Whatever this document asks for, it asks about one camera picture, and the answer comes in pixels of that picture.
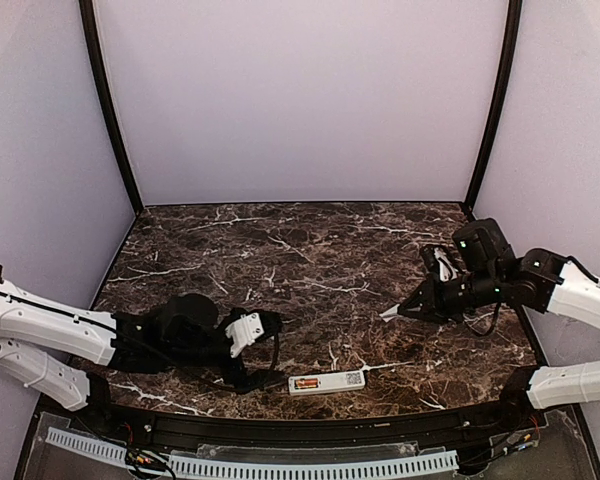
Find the white battery cover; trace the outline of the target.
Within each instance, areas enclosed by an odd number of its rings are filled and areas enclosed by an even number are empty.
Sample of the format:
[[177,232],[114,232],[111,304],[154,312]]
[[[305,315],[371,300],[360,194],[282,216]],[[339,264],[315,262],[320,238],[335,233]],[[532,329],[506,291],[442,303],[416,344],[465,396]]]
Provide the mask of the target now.
[[380,313],[379,316],[384,322],[389,322],[391,320],[399,318],[401,316],[401,314],[399,313],[399,304],[390,307],[386,311]]

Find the white remote control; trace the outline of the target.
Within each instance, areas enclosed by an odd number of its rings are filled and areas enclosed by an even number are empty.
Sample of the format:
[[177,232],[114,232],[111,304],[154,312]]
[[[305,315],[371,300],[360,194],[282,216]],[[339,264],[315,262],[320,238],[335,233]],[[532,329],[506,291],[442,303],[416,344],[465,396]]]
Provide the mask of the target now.
[[[294,381],[299,378],[318,378],[319,388],[296,390]],[[288,379],[288,392],[291,396],[334,394],[361,390],[366,386],[366,378],[361,370],[292,376]]]

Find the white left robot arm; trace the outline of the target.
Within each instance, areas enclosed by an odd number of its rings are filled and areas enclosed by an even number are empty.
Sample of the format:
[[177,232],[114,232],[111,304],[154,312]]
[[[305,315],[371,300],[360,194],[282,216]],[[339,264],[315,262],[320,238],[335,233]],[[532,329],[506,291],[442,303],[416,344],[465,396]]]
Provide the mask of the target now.
[[248,372],[243,351],[278,343],[281,329],[280,315],[266,310],[234,308],[221,318],[200,294],[173,296],[138,315],[81,310],[5,280],[0,265],[0,368],[68,411],[107,407],[109,384],[51,357],[52,350],[126,373],[215,368],[219,389],[246,394],[263,387],[275,368]]

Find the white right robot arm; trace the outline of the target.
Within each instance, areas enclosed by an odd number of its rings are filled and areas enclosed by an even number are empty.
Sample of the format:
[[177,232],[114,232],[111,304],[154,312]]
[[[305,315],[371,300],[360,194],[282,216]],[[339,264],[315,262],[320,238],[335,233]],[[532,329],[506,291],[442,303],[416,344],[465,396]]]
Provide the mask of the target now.
[[[464,263],[457,268],[442,245],[427,245],[421,256],[423,282],[383,313],[443,324],[461,322],[481,307],[526,307],[577,320],[600,330],[600,278],[575,257],[543,248],[518,257],[498,223],[472,221],[452,235]],[[520,367],[500,394],[502,404],[526,411],[600,401],[600,360],[563,367]]]

